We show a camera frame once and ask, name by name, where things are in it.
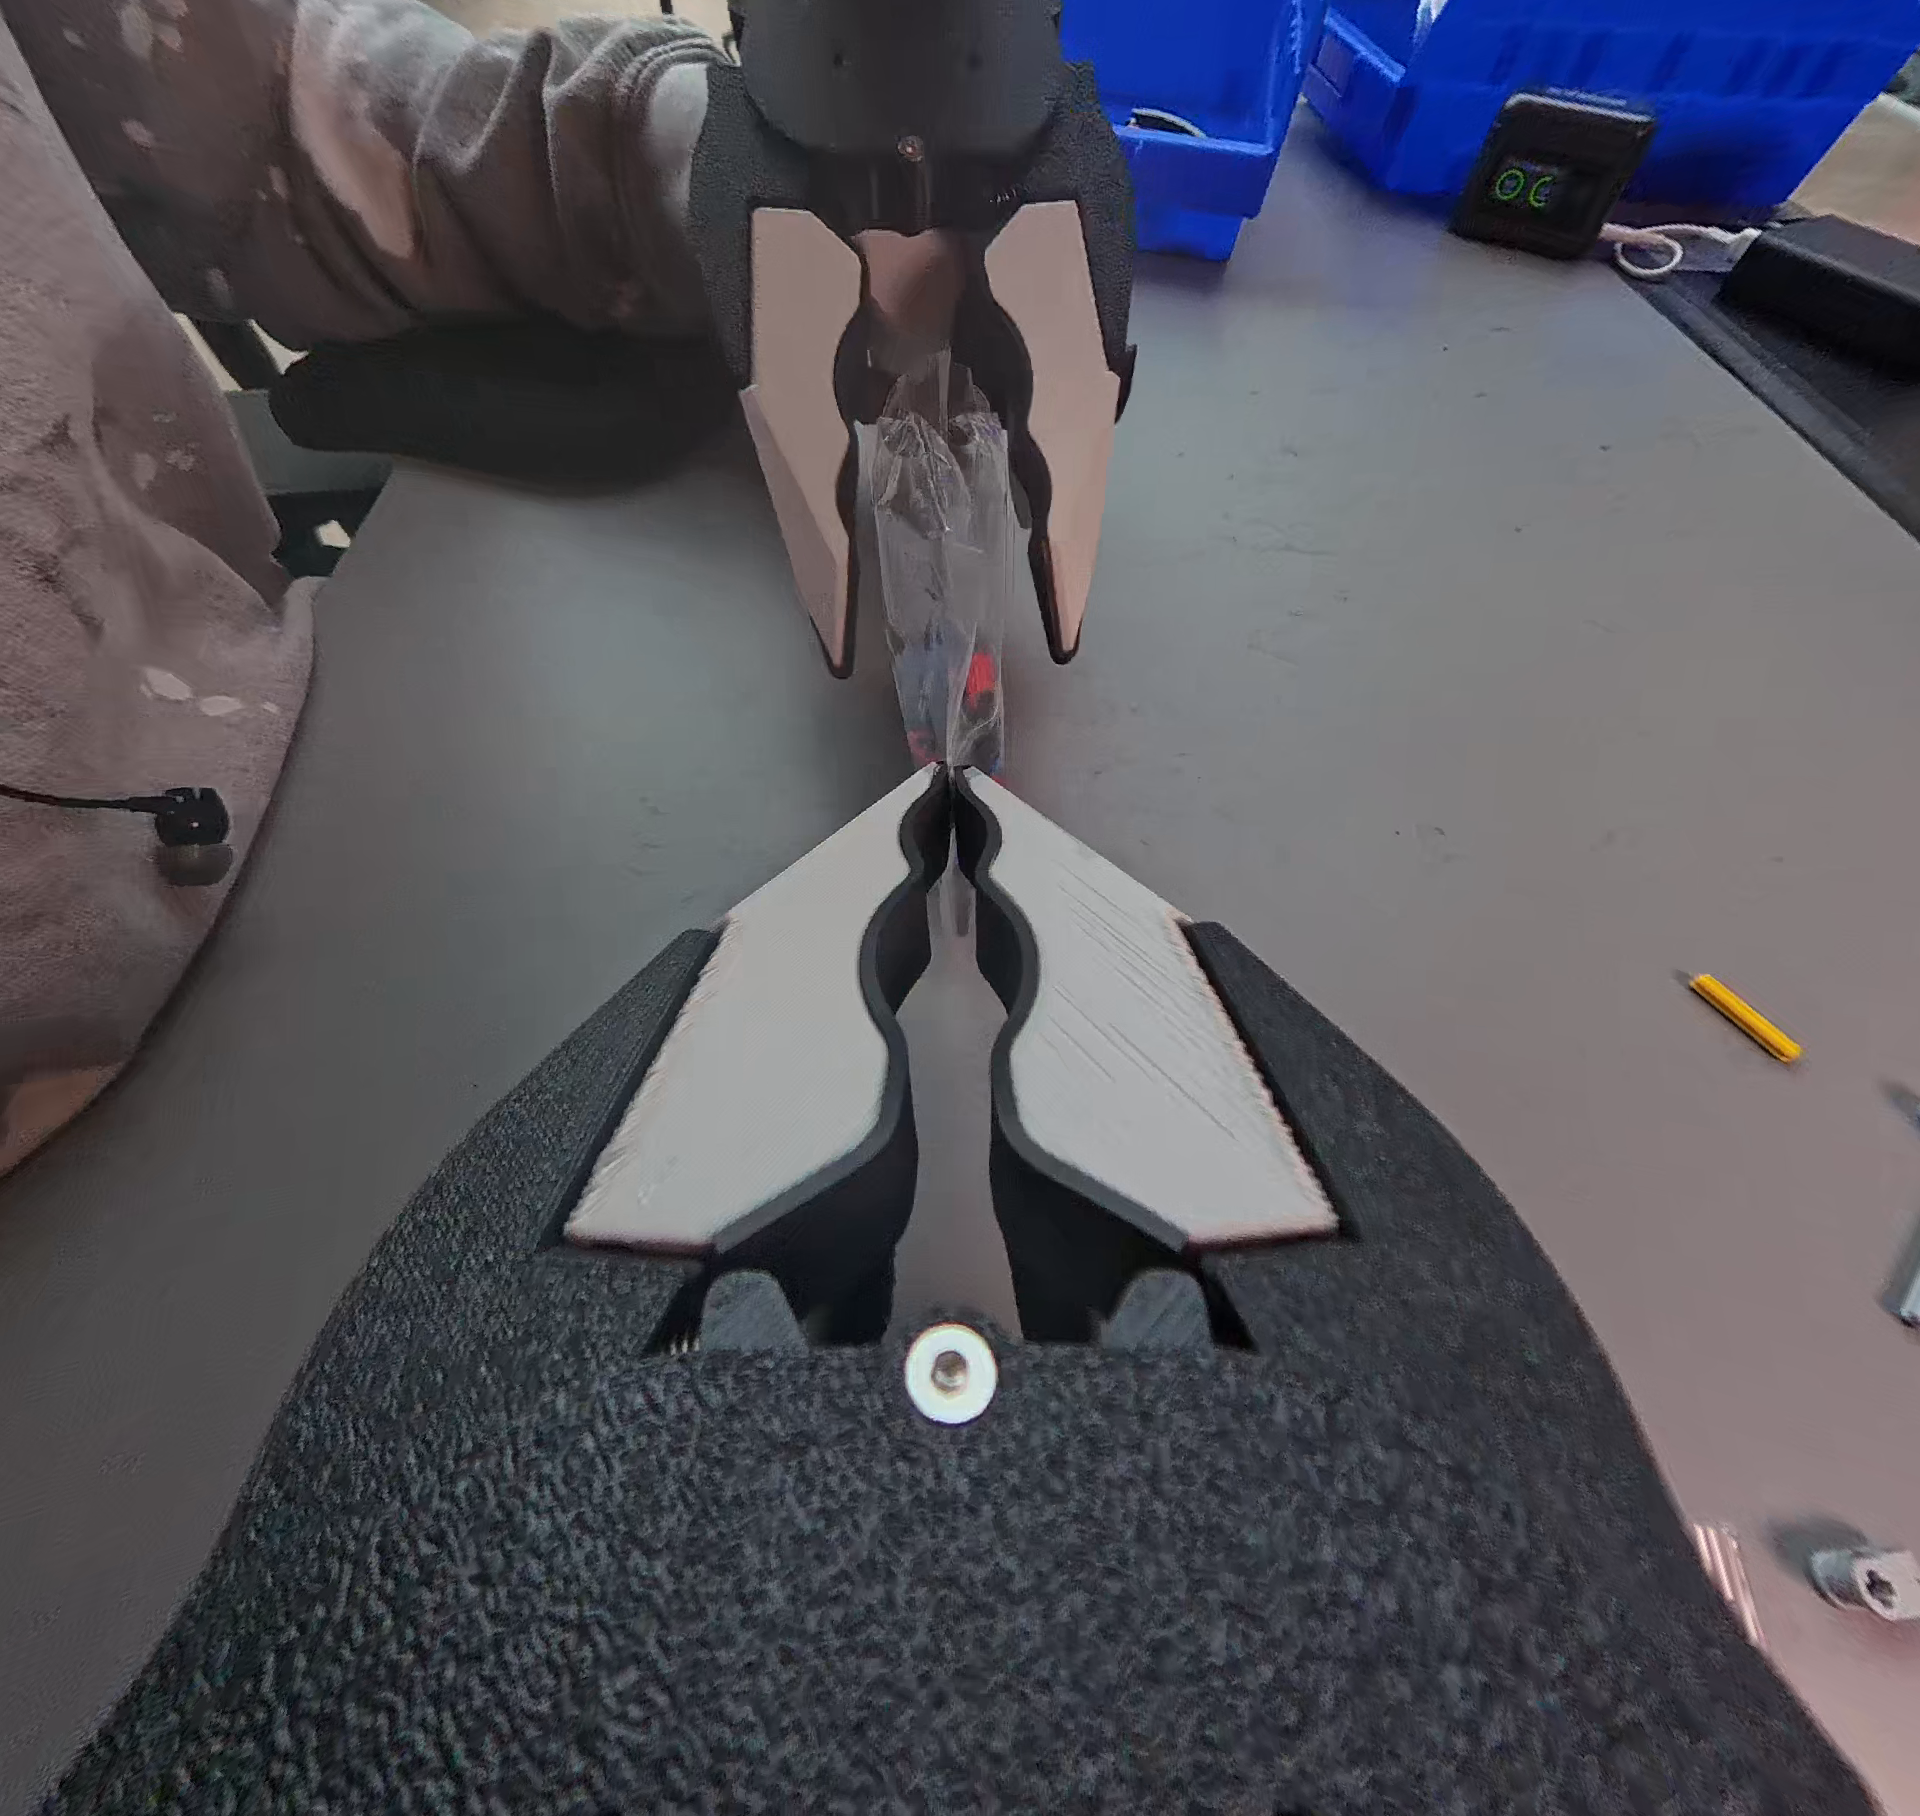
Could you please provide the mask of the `person's bleached sweatshirt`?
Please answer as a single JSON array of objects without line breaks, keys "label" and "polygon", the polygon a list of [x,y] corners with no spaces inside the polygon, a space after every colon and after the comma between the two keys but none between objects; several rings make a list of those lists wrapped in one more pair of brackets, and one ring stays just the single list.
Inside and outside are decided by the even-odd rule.
[{"label": "person's bleached sweatshirt", "polygon": [[3,1170],[114,1083],[223,913],[307,696],[314,590],[226,399],[3,34],[3,782],[219,791],[226,860],[3,803]]}]

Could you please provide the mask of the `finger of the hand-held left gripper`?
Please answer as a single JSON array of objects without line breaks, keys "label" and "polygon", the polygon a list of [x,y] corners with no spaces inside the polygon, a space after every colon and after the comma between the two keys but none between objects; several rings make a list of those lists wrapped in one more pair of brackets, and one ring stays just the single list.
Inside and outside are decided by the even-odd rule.
[{"label": "finger of the hand-held left gripper", "polygon": [[1122,380],[1109,366],[1073,199],[1028,202],[984,250],[1010,323],[1025,399],[1015,405],[1031,506],[1031,572],[1049,655],[1070,661],[1098,572]]},{"label": "finger of the hand-held left gripper", "polygon": [[857,435],[839,356],[858,320],[863,260],[805,210],[749,223],[751,377],[744,412],[796,593],[834,679],[852,673],[858,615]]}]

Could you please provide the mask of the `black power adapter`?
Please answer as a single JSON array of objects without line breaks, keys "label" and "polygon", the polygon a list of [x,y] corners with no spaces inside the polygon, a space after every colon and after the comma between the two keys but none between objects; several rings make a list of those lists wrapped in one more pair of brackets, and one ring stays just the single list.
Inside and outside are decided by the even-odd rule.
[{"label": "black power adapter", "polygon": [[1838,214],[1766,226],[1717,298],[1905,380],[1917,377],[1917,245]]}]

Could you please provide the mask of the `blue storage bin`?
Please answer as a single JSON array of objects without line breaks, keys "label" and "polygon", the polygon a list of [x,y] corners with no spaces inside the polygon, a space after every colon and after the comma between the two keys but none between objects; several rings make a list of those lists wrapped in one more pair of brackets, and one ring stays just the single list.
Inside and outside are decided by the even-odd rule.
[{"label": "blue storage bin", "polygon": [[1329,0],[1304,98],[1384,192],[1453,199],[1513,96],[1654,120],[1630,195],[1785,202],[1917,55],[1917,0]]},{"label": "blue storage bin", "polygon": [[1261,214],[1329,0],[1063,0],[1119,132],[1143,254],[1222,265]]}]

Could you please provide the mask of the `person's left forearm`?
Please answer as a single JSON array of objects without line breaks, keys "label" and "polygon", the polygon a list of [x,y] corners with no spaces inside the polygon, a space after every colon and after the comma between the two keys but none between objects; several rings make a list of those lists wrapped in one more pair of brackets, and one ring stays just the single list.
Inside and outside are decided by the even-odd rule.
[{"label": "person's left forearm", "polygon": [[420,0],[3,0],[3,280],[255,320],[714,330],[676,19],[477,35]]}]

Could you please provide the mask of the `yellow plastic axle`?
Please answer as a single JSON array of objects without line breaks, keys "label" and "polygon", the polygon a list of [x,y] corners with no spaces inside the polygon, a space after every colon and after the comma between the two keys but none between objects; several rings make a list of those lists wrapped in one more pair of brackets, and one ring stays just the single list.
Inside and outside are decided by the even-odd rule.
[{"label": "yellow plastic axle", "polygon": [[1745,1042],[1766,1052],[1766,1058],[1781,1065],[1799,1065],[1805,1058],[1805,1043],[1796,1042],[1775,1016],[1762,1015],[1739,989],[1723,985],[1712,971],[1695,971],[1684,979],[1689,989],[1720,1019],[1727,1019]]}]

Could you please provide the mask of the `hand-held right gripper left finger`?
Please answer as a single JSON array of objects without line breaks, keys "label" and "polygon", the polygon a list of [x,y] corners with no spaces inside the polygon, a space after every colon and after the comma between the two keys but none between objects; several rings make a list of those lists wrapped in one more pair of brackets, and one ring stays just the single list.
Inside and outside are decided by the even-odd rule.
[{"label": "hand-held right gripper left finger", "polygon": [[720,921],[565,1209],[571,1250],[763,1274],[800,1320],[887,1326],[919,1170],[900,1006],[948,851],[948,770],[921,770]]}]

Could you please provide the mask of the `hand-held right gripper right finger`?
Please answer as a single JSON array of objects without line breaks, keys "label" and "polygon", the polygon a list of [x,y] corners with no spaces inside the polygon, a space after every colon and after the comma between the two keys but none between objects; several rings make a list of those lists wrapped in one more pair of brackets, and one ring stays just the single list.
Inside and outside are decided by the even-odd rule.
[{"label": "hand-held right gripper right finger", "polygon": [[1001,1006],[991,1195],[1025,1340],[1098,1340],[1139,1276],[1329,1238],[1335,1206],[1189,918],[984,772],[954,778]]}]

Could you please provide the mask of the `black power bank with display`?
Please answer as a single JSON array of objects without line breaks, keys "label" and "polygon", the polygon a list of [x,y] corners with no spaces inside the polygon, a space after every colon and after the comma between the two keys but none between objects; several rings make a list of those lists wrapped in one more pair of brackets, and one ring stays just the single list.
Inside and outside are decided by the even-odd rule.
[{"label": "black power bank with display", "polygon": [[1490,120],[1450,233],[1550,263],[1584,260],[1654,132],[1659,116],[1644,105],[1516,93]]}]

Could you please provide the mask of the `cluster of mixed colourful pins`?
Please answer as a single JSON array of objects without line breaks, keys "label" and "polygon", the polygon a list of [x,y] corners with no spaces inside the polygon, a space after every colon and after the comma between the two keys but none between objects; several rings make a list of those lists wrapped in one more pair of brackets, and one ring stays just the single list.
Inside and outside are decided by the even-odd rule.
[{"label": "cluster of mixed colourful pins", "polygon": [[888,630],[888,660],[912,763],[1000,776],[1006,761],[1000,633],[937,617],[919,633]]}]

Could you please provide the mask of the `small clear plastic bag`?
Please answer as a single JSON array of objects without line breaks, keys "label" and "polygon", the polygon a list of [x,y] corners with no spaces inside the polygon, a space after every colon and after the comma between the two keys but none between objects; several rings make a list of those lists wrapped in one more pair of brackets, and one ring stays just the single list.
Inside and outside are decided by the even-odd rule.
[{"label": "small clear plastic bag", "polygon": [[[1878,1814],[1917,1809],[1917,1538],[1839,1516],[1689,1517],[1712,1590],[1842,1760]],[[1838,1601],[1815,1563],[1878,1563],[1900,1616]]]}]

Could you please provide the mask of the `black desk divider strip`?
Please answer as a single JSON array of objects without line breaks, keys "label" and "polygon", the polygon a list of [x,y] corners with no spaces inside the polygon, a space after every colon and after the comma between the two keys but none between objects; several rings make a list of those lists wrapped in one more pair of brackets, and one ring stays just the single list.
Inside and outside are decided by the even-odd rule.
[{"label": "black desk divider strip", "polygon": [[1720,277],[1627,280],[1672,329],[1917,538],[1917,380],[1720,301]]}]

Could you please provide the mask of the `grey desk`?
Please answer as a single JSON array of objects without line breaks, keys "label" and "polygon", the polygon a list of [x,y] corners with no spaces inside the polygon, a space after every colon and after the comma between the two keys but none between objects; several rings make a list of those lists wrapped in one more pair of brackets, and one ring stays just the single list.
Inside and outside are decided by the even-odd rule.
[{"label": "grey desk", "polygon": [[[1465,245],[1311,123],[1134,326],[1073,666],[1016,582],[1007,785],[1446,1121],[1684,1516],[1917,1538],[1917,542],[1617,271]],[[7,1814],[444,1152],[903,776],[878,608],[833,679],[736,433],[620,497],[393,473],[193,980],[3,1180]]]}]

